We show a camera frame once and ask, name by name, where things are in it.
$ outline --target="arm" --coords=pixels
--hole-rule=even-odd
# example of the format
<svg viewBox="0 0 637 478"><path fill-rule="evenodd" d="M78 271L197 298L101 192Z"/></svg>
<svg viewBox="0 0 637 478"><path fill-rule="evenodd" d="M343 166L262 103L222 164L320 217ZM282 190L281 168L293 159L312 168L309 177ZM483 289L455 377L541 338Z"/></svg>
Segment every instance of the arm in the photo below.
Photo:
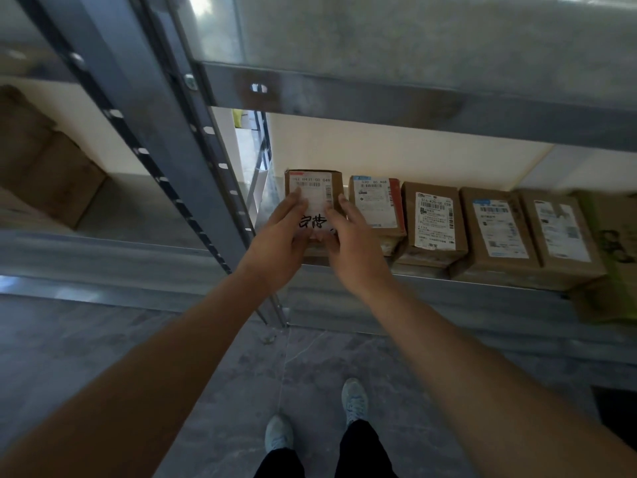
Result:
<svg viewBox="0 0 637 478"><path fill-rule="evenodd" d="M275 210L235 273L9 450L0 476L152 476L237 332L299 269L298 200Z"/></svg>
<svg viewBox="0 0 637 478"><path fill-rule="evenodd" d="M482 476L637 472L637 453L614 434L402 289L364 217L341 205L349 220L328 209L339 241L321 235L330 265L401 349Z"/></svg>

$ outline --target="hand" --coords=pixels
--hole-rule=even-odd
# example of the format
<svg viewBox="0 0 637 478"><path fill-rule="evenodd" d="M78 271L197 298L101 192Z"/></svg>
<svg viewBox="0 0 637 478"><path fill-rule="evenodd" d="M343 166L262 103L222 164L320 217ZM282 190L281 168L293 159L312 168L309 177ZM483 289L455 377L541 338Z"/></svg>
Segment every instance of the hand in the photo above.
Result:
<svg viewBox="0 0 637 478"><path fill-rule="evenodd" d="M267 295L280 290L298 271L312 229L299 230L299 222L308 207L300 199L300 188L279 204L239 263L241 273L264 284Z"/></svg>
<svg viewBox="0 0 637 478"><path fill-rule="evenodd" d="M338 239L328 231L321 231L317 238L329 252L329 264L341 283L369 303L379 290L393 288L396 281L383 258L380 242L365 216L340 194L338 201L349 220L330 205L326 208L327 219L338 232Z"/></svg>

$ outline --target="shoe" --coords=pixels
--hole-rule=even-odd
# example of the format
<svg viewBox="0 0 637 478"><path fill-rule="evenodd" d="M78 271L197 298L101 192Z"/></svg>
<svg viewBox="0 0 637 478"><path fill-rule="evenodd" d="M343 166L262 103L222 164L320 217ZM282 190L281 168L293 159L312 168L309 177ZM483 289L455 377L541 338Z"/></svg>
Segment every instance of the shoe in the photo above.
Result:
<svg viewBox="0 0 637 478"><path fill-rule="evenodd" d="M290 421L280 414L275 414L266 427L266 452L282 448L294 449L293 446L294 434Z"/></svg>
<svg viewBox="0 0 637 478"><path fill-rule="evenodd" d="M343 409L345 409L348 427L358 419L367 421L367 393L365 388L362 387L360 380L351 377L345 381L341 392L341 401L343 402Z"/></svg>

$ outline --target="person's left hand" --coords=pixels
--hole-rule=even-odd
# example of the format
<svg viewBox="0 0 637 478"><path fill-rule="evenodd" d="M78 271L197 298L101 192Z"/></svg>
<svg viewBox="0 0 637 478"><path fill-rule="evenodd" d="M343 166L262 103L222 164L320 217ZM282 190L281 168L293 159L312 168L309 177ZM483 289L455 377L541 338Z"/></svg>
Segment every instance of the person's left hand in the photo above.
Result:
<svg viewBox="0 0 637 478"><path fill-rule="evenodd" d="M262 282L267 295L280 290L298 271L312 235L311 228L299 229L308 207L307 200L300 196L299 190L292 192L276 207L237 268L237 273Z"/></svg>

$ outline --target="leg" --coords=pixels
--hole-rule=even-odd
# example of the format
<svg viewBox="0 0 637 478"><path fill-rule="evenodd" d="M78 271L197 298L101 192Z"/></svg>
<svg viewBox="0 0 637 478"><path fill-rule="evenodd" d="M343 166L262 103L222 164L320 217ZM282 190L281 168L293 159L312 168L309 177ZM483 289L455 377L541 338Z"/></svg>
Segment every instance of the leg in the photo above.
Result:
<svg viewBox="0 0 637 478"><path fill-rule="evenodd" d="M392 463L378 434L367 422L368 399L357 379L348 379L341 395L347 430L341 440L341 456L335 478L377 476L395 478Z"/></svg>
<svg viewBox="0 0 637 478"><path fill-rule="evenodd" d="M266 428L267 455L254 478L305 478L305 471L292 448L294 435L290 422L275 414Z"/></svg>

